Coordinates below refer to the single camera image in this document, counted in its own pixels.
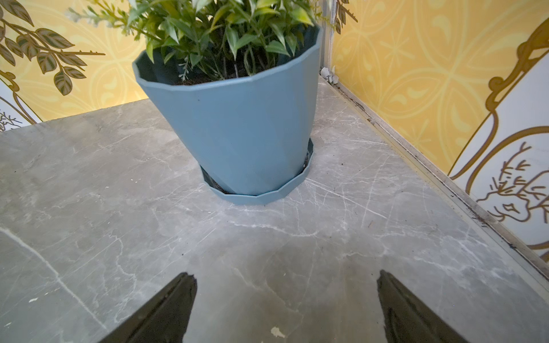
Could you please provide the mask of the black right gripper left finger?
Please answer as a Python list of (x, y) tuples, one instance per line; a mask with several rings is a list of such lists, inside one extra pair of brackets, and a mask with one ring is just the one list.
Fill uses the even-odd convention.
[(182, 343), (196, 295), (196, 278), (180, 273), (100, 342)]

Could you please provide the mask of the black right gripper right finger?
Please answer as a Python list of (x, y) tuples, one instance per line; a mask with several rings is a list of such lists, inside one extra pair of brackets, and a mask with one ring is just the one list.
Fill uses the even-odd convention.
[(380, 271), (377, 291), (383, 310), (387, 341), (467, 342), (400, 280), (385, 270)]

